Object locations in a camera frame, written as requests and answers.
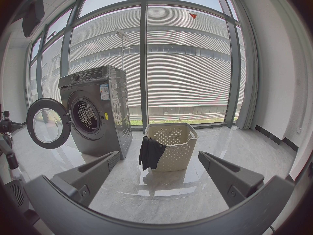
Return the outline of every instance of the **washing machine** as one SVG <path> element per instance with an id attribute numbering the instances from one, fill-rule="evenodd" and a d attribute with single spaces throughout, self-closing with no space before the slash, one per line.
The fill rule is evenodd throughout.
<path id="1" fill-rule="evenodd" d="M 35 101 L 27 129 L 41 147 L 54 149 L 72 134 L 78 150 L 92 156 L 119 151 L 125 159 L 132 141 L 125 71 L 106 65 L 59 79 L 60 104 Z"/>

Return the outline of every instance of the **cable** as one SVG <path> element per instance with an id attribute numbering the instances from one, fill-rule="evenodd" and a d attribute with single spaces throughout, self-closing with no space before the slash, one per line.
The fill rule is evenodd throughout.
<path id="1" fill-rule="evenodd" d="M 269 227 L 272 229 L 273 234 L 274 234 L 275 233 L 275 229 L 271 225 Z"/>

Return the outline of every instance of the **black shirt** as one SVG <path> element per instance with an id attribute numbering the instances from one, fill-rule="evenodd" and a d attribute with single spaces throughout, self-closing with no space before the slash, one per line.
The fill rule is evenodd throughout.
<path id="1" fill-rule="evenodd" d="M 154 139 L 144 136 L 139 154 L 139 165 L 142 161 L 142 169 L 145 170 L 149 167 L 156 169 L 157 163 L 164 153 L 166 145 L 160 144 Z"/>

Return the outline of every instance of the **curtain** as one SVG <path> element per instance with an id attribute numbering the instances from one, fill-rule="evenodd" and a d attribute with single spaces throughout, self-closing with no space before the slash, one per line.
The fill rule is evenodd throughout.
<path id="1" fill-rule="evenodd" d="M 259 88 L 259 64 L 256 39 L 251 18 L 249 17 L 248 9 L 244 0 L 231 1 L 235 7 L 240 23 L 246 54 L 245 92 L 236 125 L 240 129 L 254 129 L 255 121 L 253 121 L 253 119 L 256 119 L 258 115 L 258 113 L 255 112 L 255 105 Z"/>

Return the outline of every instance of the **white plastic basket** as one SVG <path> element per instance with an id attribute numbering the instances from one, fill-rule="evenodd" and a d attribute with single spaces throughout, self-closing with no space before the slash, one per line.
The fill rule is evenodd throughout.
<path id="1" fill-rule="evenodd" d="M 198 134 L 187 123 L 153 123 L 146 127 L 145 135 L 166 144 L 157 168 L 153 171 L 186 169 L 196 145 Z"/>

